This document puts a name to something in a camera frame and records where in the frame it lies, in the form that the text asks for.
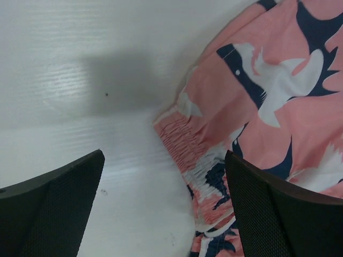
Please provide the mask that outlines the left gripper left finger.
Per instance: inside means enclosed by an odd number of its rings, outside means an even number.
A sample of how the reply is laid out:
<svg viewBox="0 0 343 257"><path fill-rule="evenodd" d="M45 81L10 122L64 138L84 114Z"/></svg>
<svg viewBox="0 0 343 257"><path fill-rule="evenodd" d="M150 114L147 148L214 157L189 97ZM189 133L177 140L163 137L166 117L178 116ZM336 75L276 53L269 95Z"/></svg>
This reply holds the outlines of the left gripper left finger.
<svg viewBox="0 0 343 257"><path fill-rule="evenodd" d="M1 189L1 256L77 256L105 157L91 152Z"/></svg>

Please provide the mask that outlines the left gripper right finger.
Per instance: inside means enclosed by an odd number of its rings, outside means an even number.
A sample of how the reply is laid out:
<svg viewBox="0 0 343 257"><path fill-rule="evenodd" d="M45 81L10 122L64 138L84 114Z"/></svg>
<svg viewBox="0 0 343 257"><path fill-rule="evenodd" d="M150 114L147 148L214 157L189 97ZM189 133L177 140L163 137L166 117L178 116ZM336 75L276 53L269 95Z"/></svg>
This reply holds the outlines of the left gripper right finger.
<svg viewBox="0 0 343 257"><path fill-rule="evenodd" d="M342 199L284 181L231 151L225 166L245 256L342 256Z"/></svg>

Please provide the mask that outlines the pink shark print shorts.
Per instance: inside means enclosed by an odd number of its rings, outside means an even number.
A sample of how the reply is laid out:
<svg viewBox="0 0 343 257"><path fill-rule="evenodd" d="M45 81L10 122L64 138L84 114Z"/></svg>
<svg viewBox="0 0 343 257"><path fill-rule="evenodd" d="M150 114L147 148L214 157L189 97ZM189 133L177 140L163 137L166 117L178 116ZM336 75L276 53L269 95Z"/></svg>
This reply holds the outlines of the pink shark print shorts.
<svg viewBox="0 0 343 257"><path fill-rule="evenodd" d="M207 46L154 129L192 199L191 256L243 256L227 151L342 197L342 1L257 1Z"/></svg>

